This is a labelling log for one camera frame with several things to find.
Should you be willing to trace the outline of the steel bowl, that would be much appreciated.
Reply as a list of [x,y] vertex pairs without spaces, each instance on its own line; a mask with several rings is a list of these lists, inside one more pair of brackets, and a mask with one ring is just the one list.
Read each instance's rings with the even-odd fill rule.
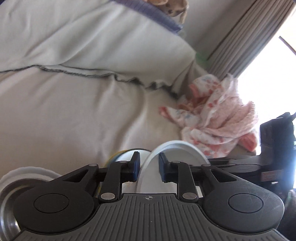
[[29,189],[58,177],[60,174],[44,168],[22,167],[1,178],[1,240],[12,240],[20,232],[13,214],[15,200]]

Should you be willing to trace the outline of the beige sofa cover cloth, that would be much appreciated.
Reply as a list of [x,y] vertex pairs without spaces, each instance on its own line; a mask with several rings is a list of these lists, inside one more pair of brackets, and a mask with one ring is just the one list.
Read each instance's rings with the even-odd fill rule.
[[114,1],[4,1],[1,175],[66,174],[178,140],[159,107],[205,73],[180,36]]

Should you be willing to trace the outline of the blue striped cushion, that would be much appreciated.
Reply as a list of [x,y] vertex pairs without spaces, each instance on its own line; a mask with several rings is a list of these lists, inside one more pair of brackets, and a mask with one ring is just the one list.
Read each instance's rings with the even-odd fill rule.
[[174,34],[178,34],[183,28],[181,24],[178,24],[170,16],[167,16],[160,9],[145,1],[115,0],[114,2],[146,16]]

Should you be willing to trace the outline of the blue-rimmed white bowl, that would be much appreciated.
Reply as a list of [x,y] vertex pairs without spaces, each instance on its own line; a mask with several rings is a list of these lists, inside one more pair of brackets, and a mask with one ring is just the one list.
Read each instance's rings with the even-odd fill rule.
[[151,151],[146,150],[146,149],[129,149],[129,150],[120,151],[120,152],[114,154],[106,162],[105,167],[108,167],[113,162],[130,161],[132,159],[132,156],[133,156],[134,152],[139,152],[139,154],[140,154],[140,166],[143,165],[143,163],[145,162],[146,158],[151,153]]

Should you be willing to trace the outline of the pink floral baby clothes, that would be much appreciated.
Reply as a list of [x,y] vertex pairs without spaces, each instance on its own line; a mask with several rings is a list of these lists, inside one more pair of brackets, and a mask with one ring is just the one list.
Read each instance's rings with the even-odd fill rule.
[[238,80],[207,74],[190,85],[191,94],[178,100],[177,108],[162,106],[160,114],[181,129],[181,139],[208,158],[226,157],[237,145],[249,152],[257,147],[253,102],[243,103]]

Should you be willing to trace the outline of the brown spotted plush toy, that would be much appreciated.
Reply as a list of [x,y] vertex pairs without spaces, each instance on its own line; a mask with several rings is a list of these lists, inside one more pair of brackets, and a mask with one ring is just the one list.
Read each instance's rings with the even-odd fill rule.
[[179,16],[179,23],[184,24],[189,8],[187,0],[147,0],[146,2],[170,17]]

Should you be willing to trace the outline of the beige pleated curtain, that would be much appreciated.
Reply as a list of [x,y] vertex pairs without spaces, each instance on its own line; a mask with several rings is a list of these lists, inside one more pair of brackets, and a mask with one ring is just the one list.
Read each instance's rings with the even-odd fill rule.
[[208,57],[208,73],[238,77],[278,32],[295,1],[254,1]]

